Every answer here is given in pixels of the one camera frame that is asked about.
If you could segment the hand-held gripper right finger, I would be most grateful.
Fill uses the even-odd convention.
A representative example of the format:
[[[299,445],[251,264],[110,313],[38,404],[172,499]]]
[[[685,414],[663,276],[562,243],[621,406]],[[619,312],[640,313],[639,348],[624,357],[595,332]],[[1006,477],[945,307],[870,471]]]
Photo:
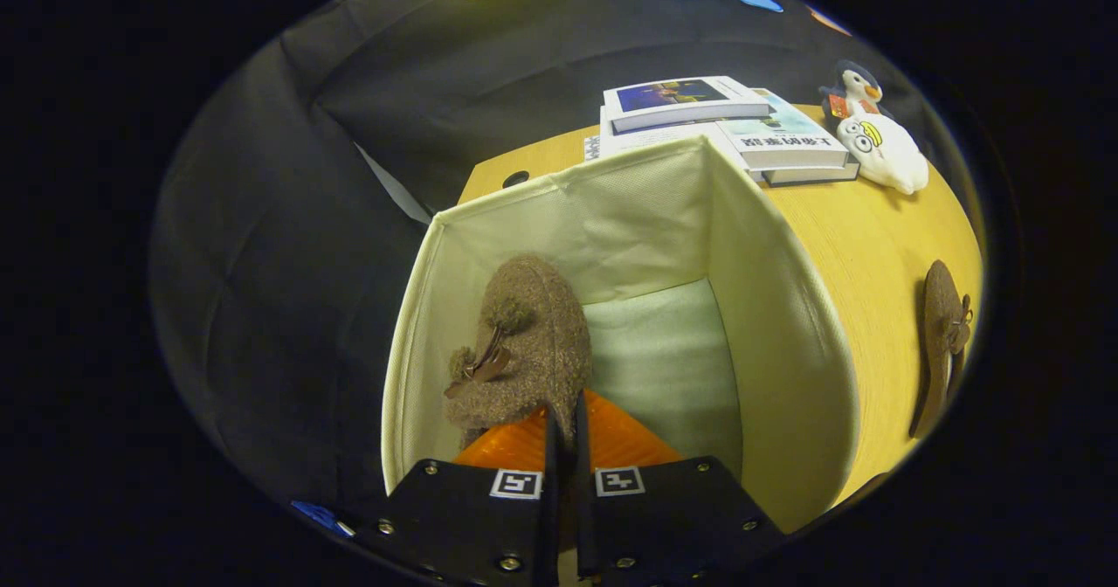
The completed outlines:
[[[595,468],[590,406],[576,404],[576,570],[601,584],[733,584],[787,541],[714,456]]]

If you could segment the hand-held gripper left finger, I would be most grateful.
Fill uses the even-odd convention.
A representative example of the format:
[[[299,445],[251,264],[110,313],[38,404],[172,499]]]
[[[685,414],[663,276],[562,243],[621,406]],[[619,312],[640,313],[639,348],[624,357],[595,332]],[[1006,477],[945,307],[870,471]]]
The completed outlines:
[[[376,551],[430,586],[558,586],[560,432],[539,420],[540,471],[417,460],[376,511]]]

